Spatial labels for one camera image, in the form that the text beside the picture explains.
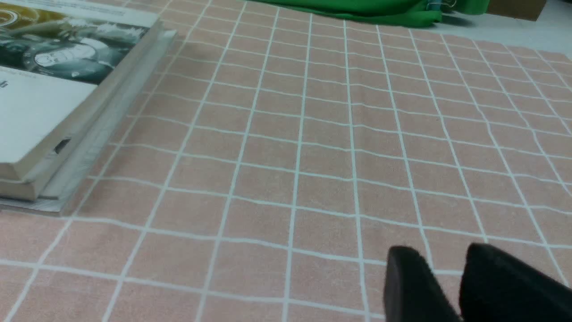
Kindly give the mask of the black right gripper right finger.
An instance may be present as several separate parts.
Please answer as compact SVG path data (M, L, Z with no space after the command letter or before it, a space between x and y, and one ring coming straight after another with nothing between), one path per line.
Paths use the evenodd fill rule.
M488 243L472 243L460 281L466 322L569 322L571 289Z

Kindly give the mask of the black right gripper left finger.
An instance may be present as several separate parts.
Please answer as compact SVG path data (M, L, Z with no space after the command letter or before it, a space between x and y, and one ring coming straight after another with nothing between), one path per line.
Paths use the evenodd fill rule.
M383 291L387 322L459 322L425 258L414 248L392 246Z

